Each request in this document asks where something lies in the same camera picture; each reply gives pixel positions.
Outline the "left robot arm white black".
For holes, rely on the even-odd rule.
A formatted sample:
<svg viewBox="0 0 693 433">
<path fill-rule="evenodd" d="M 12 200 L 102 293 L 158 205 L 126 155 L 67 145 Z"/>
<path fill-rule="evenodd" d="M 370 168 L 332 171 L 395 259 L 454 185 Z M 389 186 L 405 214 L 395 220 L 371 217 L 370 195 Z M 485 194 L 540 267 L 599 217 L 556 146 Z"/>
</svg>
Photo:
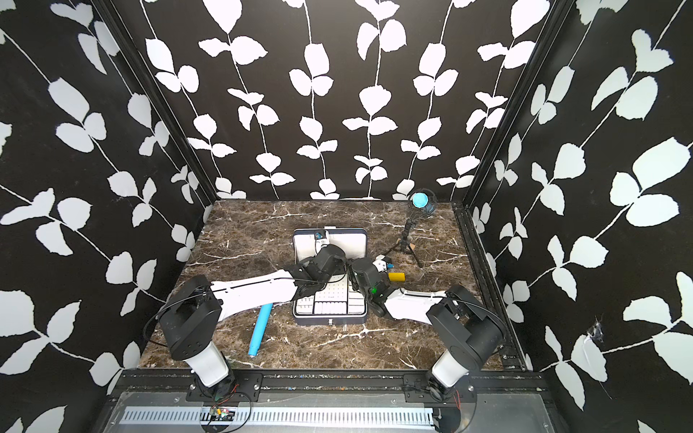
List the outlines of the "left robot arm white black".
<svg viewBox="0 0 693 433">
<path fill-rule="evenodd" d="M 344 272 L 346 263 L 340 247 L 327 245 L 312 257 L 259 277 L 213 283 L 198 275 L 184 283 L 154 320 L 171 358 L 193 371 L 203 398 L 222 402 L 237 387 L 229 362 L 213 342 L 218 323 L 246 310 L 312 296 L 325 289 L 334 274 Z"/>
</svg>

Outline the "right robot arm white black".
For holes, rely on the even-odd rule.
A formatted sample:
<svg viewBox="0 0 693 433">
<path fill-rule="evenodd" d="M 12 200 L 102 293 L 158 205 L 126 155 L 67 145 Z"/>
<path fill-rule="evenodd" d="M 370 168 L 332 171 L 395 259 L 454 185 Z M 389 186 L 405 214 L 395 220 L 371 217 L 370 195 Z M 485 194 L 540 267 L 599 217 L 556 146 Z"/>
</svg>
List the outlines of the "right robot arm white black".
<svg viewBox="0 0 693 433">
<path fill-rule="evenodd" d="M 397 288 L 391 285 L 386 263 L 367 258 L 355 259 L 346 270 L 375 315 L 433 327 L 446 350 L 427 373 L 423 389 L 438 401 L 464 376 L 480 370 L 506 338 L 500 317 L 461 285 L 444 292 Z"/>
</svg>

